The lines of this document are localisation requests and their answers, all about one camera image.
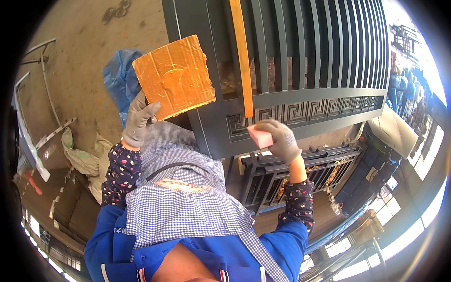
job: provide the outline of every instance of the gray work glove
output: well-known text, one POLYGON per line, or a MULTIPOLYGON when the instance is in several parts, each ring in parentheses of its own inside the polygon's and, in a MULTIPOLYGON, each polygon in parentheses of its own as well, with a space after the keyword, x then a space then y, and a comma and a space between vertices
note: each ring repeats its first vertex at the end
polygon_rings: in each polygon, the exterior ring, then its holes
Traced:
POLYGON ((122 131, 122 138, 132 147, 141 147, 149 132, 149 126, 156 123, 155 113, 161 108, 160 102, 146 106, 146 96, 141 90, 129 107, 127 125, 122 131))
POLYGON ((281 158, 287 166, 302 152, 298 148, 293 131, 283 123, 276 120, 261 120, 255 129, 271 133, 274 144, 268 149, 274 156, 281 158))

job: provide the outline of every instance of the floral arm sleeve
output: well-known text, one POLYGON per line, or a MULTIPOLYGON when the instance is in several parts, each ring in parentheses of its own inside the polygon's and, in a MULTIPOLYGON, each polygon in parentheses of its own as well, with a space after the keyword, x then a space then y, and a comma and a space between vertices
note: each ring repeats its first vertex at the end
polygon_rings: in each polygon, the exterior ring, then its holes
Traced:
POLYGON ((142 157, 139 151, 125 149, 119 143, 111 148, 108 158, 110 167, 102 183, 102 206, 112 204, 125 209, 125 195, 136 188, 136 180, 141 175, 142 157))
POLYGON ((279 214, 277 227, 287 222, 302 222, 310 235, 313 231, 313 182, 287 183, 284 188, 286 196, 285 212, 279 214))

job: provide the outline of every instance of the orange paint-covered cardboard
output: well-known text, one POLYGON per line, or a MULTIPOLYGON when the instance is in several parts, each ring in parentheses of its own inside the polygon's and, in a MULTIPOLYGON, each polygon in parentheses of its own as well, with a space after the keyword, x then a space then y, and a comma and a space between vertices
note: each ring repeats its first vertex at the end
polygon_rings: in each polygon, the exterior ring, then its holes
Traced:
POLYGON ((133 61, 149 103, 160 101, 158 121, 216 101, 207 57, 197 35, 174 41, 133 61))
POLYGON ((273 145, 272 135, 269 132, 263 130, 256 130, 256 125, 249 125, 248 132, 252 140, 257 144, 260 149, 273 145))

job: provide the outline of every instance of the pink sponge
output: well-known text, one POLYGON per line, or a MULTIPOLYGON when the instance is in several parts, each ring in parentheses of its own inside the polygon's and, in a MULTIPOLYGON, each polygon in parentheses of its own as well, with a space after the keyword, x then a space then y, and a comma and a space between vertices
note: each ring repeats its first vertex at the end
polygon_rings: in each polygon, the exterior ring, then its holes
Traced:
POLYGON ((256 125, 248 126, 248 132, 251 138, 257 144, 257 146, 260 149, 271 146, 273 144, 271 133, 262 130, 256 130, 255 126, 256 125))

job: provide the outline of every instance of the blue polo shirt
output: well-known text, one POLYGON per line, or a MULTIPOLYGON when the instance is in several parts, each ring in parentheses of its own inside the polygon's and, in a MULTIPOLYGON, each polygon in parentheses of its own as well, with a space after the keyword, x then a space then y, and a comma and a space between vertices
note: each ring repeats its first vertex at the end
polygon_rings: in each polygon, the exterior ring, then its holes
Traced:
MULTIPOLYGON (((127 209, 114 205, 102 207, 97 227, 86 244, 85 262, 94 282, 138 281, 137 271, 150 281, 164 257, 177 244, 195 254, 221 281, 219 269, 227 271, 233 282, 261 281, 260 264, 238 236, 181 238, 133 251, 135 236, 126 233, 127 209), (130 262, 133 253, 134 262, 130 262)), ((288 222, 260 241, 279 264, 290 281, 297 281, 304 251, 307 228, 301 222, 288 222)))

